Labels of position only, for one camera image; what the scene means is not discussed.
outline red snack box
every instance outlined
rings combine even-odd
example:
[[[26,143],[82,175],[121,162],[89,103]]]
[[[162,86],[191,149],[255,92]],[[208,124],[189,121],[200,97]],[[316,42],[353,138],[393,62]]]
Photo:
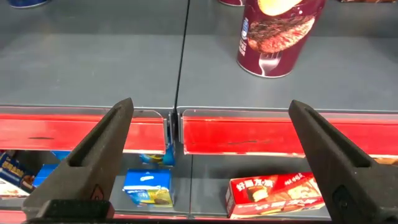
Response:
[[[325,203],[311,172],[232,179],[226,193],[229,218],[322,208]]]

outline upper shelf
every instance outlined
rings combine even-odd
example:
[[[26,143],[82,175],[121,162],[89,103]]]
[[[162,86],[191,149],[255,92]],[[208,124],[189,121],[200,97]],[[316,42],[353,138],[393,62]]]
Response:
[[[292,73],[266,79],[236,63],[243,8],[191,0],[177,108],[398,111],[397,11],[327,1]]]
[[[172,111],[185,0],[0,2],[0,105]]]

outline food image on can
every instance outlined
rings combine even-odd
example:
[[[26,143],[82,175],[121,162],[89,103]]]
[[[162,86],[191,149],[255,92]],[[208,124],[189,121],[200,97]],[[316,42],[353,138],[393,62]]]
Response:
[[[289,74],[326,0],[247,0],[238,63],[260,77]]]
[[[220,3],[229,6],[244,6],[246,0],[218,0]]]
[[[48,0],[8,0],[10,6],[16,9],[27,9],[45,4]]]

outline snack box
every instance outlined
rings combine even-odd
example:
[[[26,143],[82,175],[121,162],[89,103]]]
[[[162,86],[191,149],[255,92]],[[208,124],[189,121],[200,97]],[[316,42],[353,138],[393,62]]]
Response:
[[[58,164],[44,164],[33,181],[33,186],[38,187],[57,168]]]
[[[70,151],[51,151],[51,153],[55,155],[57,159],[62,160],[69,155]]]
[[[313,210],[324,205],[311,172],[232,179],[226,193],[228,217],[232,219]]]
[[[174,145],[169,144],[164,155],[140,154],[142,163],[155,164],[159,166],[174,166]]]
[[[123,191],[139,206],[173,207],[173,192],[169,170],[127,171]]]
[[[35,176],[6,152],[0,154],[0,198],[27,197],[34,190]]]

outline blue snack box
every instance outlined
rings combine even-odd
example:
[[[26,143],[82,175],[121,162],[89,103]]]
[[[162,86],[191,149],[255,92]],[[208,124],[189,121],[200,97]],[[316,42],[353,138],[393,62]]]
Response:
[[[44,164],[33,181],[33,186],[38,187],[57,168],[58,164]]]
[[[62,160],[64,158],[66,158],[69,155],[69,153],[70,153],[70,151],[51,151],[51,152],[59,160]]]
[[[160,166],[174,166],[174,145],[169,144],[164,155],[153,155],[153,154],[140,154],[142,163],[144,164],[155,164]]]
[[[6,152],[0,154],[0,197],[27,197],[34,190],[35,176]]]
[[[123,191],[139,206],[173,207],[173,193],[169,170],[127,171]]]

